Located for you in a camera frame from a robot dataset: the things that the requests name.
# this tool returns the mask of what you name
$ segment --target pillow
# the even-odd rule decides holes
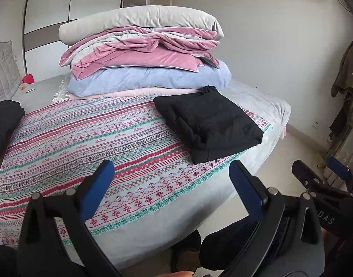
[[[60,26],[59,38],[69,46],[93,34],[124,26],[193,27],[216,31],[215,40],[224,37],[219,22],[210,14],[178,6],[145,5],[96,13]]]
[[[21,84],[20,78],[12,55],[12,41],[0,42],[0,101],[12,98]]]

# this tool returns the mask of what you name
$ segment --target black folded clothing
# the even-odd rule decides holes
[[[10,137],[24,115],[19,102],[0,102],[0,158],[4,156]]]
[[[201,92],[156,97],[166,124],[189,147],[194,164],[230,156],[261,143],[263,131],[214,86]]]

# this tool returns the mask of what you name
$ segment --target baseboard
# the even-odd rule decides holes
[[[288,133],[292,134],[294,137],[297,137],[300,141],[302,141],[305,145],[309,146],[315,152],[318,152],[320,155],[325,155],[327,153],[327,149],[325,149],[322,145],[318,144],[315,140],[313,140],[308,135],[302,133],[295,127],[287,124],[286,129]]]

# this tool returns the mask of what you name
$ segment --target striped blanket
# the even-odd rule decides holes
[[[0,244],[18,245],[34,192],[47,196],[76,187],[103,159],[113,161],[115,176],[96,214],[86,221],[92,235],[162,208],[244,153],[194,165],[153,98],[66,101],[26,115],[0,171]],[[262,130],[269,128],[267,120],[245,111]],[[56,223],[69,244],[63,221]]]

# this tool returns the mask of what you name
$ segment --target blue gripper pad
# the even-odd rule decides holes
[[[86,177],[79,185],[77,193],[80,200],[80,220],[84,223],[92,218],[103,196],[114,179],[114,164],[104,160],[92,176]]]
[[[261,222],[264,218],[263,207],[268,200],[265,186],[239,160],[231,162],[229,177],[249,215]]]
[[[351,180],[350,170],[334,157],[329,157],[326,161],[327,167],[342,180]]]

